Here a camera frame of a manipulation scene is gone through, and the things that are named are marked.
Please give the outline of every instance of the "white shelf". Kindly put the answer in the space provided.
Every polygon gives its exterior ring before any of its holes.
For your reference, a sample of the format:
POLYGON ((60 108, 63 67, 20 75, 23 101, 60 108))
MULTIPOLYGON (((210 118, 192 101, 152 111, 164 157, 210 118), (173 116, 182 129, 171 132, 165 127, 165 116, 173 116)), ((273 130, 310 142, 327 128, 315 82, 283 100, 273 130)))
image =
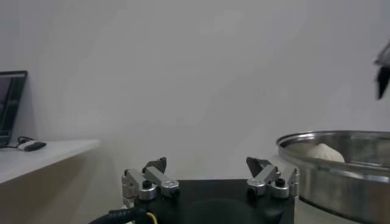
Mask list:
POLYGON ((33 152, 0 150, 0 183, 98 147, 99 140, 47 142, 33 152))

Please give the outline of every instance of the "laptop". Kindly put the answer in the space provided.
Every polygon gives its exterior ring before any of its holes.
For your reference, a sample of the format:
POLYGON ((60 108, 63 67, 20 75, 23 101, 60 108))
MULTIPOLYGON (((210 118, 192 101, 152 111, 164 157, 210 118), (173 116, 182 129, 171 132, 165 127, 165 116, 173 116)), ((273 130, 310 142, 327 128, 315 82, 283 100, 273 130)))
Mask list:
POLYGON ((0 147, 11 138, 27 71, 0 72, 0 147))

